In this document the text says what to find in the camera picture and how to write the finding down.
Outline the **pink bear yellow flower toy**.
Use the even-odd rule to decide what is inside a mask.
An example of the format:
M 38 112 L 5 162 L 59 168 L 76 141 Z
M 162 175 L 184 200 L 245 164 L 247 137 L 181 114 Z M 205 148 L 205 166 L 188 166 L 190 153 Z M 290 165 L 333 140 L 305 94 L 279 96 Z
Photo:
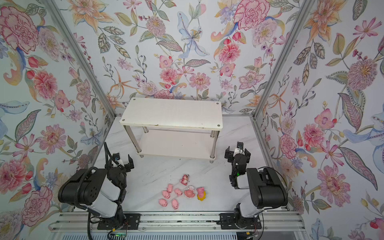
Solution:
M 200 201 L 203 201 L 206 199 L 206 191 L 204 187 L 197 188 L 197 198 Z

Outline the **pink bear with strawberry hat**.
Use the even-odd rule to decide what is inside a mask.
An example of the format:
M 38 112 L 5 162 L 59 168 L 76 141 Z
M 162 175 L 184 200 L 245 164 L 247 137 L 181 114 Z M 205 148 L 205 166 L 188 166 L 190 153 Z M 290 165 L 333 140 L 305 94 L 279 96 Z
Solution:
M 183 177 L 180 179 L 180 183 L 184 186 L 187 186 L 189 182 L 189 175 L 184 174 Z

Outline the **pink bear white bowl toy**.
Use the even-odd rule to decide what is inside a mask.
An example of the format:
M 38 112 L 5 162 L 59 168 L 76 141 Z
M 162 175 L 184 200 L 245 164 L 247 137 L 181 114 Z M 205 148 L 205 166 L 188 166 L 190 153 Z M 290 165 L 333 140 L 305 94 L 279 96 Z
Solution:
M 184 190 L 184 195 L 185 197 L 191 199 L 195 197 L 195 187 L 193 186 L 187 186 L 186 189 Z

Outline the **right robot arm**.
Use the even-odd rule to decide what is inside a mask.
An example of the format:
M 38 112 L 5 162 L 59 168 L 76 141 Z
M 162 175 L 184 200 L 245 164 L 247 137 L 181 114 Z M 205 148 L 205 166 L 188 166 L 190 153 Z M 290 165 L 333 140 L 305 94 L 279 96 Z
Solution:
M 278 173 L 269 167 L 247 167 L 250 158 L 251 153 L 240 142 L 234 151 L 230 148 L 225 151 L 225 159 L 232 166 L 231 186 L 248 190 L 250 195 L 236 205 L 233 213 L 220 214 L 223 230 L 259 230 L 262 228 L 260 214 L 288 204 L 288 193 Z

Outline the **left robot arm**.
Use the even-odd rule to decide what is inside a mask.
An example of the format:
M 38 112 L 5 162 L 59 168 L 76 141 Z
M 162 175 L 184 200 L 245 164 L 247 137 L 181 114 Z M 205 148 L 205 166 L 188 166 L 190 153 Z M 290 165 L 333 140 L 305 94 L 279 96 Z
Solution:
M 127 230 L 132 220 L 124 214 L 121 204 L 127 194 L 127 173 L 134 168 L 130 156 L 124 163 L 119 154 L 113 154 L 104 169 L 92 167 L 76 172 L 60 187 L 59 202 L 98 218 L 101 230 Z

